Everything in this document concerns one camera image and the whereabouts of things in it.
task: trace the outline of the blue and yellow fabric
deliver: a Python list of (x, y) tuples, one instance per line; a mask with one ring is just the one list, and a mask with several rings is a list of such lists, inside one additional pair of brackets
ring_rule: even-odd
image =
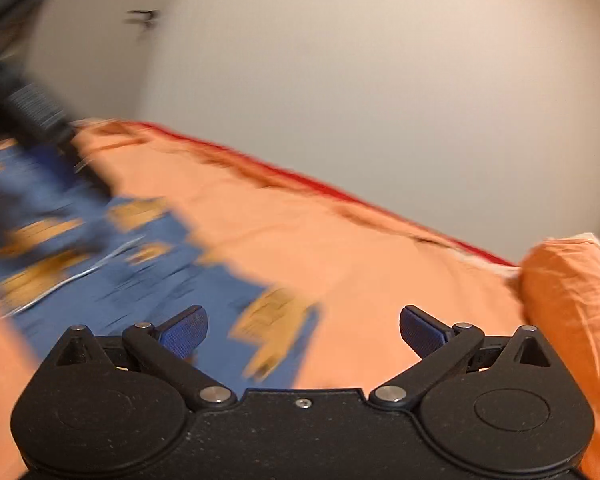
[(104, 203), (80, 183), (61, 189), (18, 146), (0, 150), (3, 314), (139, 237), (101, 269), (10, 318), (41, 359), (71, 324), (117, 335), (135, 322), (158, 325), (200, 304), (208, 335), (196, 350), (198, 368), (239, 395), (249, 386), (292, 386), (317, 322), (307, 302), (205, 258), (159, 198)]

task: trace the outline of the orange pillow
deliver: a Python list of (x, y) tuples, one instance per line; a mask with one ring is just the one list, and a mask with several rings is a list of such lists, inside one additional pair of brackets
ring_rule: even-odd
[(596, 429), (582, 470), (600, 480), (600, 242), (583, 235), (533, 248), (522, 262), (520, 297), (593, 408)]

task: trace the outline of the door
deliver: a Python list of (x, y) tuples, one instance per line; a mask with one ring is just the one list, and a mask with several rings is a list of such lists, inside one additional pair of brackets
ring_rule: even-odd
[(76, 117), (136, 116), (157, 26), (132, 22), (128, 10), (162, 13), (170, 0), (47, 0), (26, 67)]

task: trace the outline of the red strip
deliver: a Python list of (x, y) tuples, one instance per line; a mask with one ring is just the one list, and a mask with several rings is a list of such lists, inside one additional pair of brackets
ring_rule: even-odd
[(214, 142), (209, 142), (208, 140), (195, 139), (193, 137), (184, 136), (183, 134), (174, 133), (170, 130), (167, 130), (164, 126), (160, 126), (159, 124), (144, 123), (144, 122), (137, 122), (135, 124), (140, 124), (141, 126), (145, 126), (147, 128), (153, 128), (155, 130), (160, 131), (160, 133), (165, 134), (166, 136), (173, 137), (174, 139), (186, 140), (188, 142), (192, 142), (193, 144), (198, 144), (198, 145), (202, 145), (202, 146), (210, 146), (210, 147), (220, 150), (222, 152), (231, 153), (232, 155), (237, 156), (237, 157), (241, 158), (242, 160), (246, 160), (246, 161), (250, 162), (251, 164), (256, 164), (256, 165), (260, 166), (261, 168), (266, 168), (267, 170), (272, 171), (273, 173), (282, 175), (291, 180), (295, 180), (296, 182), (299, 182), (300, 184), (307, 186), (308, 188), (310, 188), (311, 190), (313, 190), (315, 192), (321, 193), (326, 196), (331, 196), (333, 198), (337, 198), (338, 200), (343, 200), (345, 202), (354, 202), (354, 203), (365, 205), (371, 209), (375, 209), (376, 211), (380, 211), (386, 215), (392, 216), (392, 217), (402, 220), (404, 222), (408, 222), (416, 227), (419, 227), (420, 229), (424, 229), (426, 231), (429, 231), (430, 233), (436, 234), (438, 236), (442, 236), (442, 237), (446, 238), (447, 240), (462, 247), (468, 253), (480, 256), (481, 258), (484, 258), (485, 260), (487, 260), (488, 262), (491, 262), (492, 264), (500, 264), (500, 265), (504, 265), (504, 266), (515, 267), (515, 265), (512, 264), (511, 262), (508, 262), (507, 260), (504, 260), (504, 259), (496, 256), (495, 254), (491, 254), (485, 250), (482, 250), (478, 247), (472, 246), (466, 242), (457, 240), (456, 238), (452, 238), (450, 236), (440, 234), (439, 232), (437, 232), (433, 229), (424, 227), (424, 226), (418, 224), (417, 222), (413, 222), (411, 220), (402, 218), (401, 216), (399, 216), (395, 213), (392, 213), (391, 211), (387, 211), (386, 209), (383, 209), (376, 205), (370, 204), (369, 202), (360, 200), (358, 197), (355, 197), (353, 195), (345, 193), (344, 191), (339, 190), (335, 187), (328, 186), (327, 184), (324, 184), (318, 180), (314, 180), (310, 177), (304, 176), (299, 173), (293, 173), (291, 171), (283, 170), (282, 168), (279, 168), (277, 166), (273, 166), (272, 164), (268, 164), (266, 162), (258, 160), (257, 158), (254, 158), (250, 155), (245, 155), (244, 153), (236, 152), (235, 150), (232, 150), (231, 148), (228, 148), (226, 146), (222, 146), (221, 144), (216, 144)]

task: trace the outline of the white cord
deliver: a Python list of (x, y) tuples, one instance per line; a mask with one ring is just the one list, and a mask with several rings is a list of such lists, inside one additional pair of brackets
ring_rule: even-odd
[(119, 254), (122, 254), (123, 252), (125, 252), (127, 249), (133, 247), (143, 238), (144, 238), (144, 236), (134, 238), (133, 240), (130, 240), (130, 241), (120, 245), (120, 247), (118, 247), (115, 251), (107, 254), (107, 256), (104, 256), (103, 259), (97, 261), (92, 267), (89, 267), (89, 269), (84, 270), (83, 272), (79, 272), (78, 274), (74, 274), (70, 278), (63, 280), (62, 282), (58, 283), (57, 285), (54, 285), (53, 287), (51, 287), (49, 290), (46, 290), (45, 292), (40, 294), (35, 300), (29, 301), (29, 303), (24, 304), (23, 306), (19, 306), (18, 308), (11, 310), (10, 312), (4, 314), (4, 316), (0, 316), (0, 318), (4, 319), (6, 317), (13, 317), (13, 316), (16, 316), (16, 314), (20, 314), (21, 312), (24, 312), (25, 310), (29, 310), (32, 306), (35, 306), (40, 301), (44, 300), (49, 294), (53, 294), (59, 288), (65, 286), (65, 285), (68, 285), (69, 283), (74, 282), (75, 280), (84, 278), (85, 276), (88, 276), (89, 274), (91, 274), (92, 272), (95, 272), (96, 270), (100, 269), (101, 267), (104, 267), (105, 265), (107, 265), (109, 263), (109, 261), (112, 258), (115, 258)]

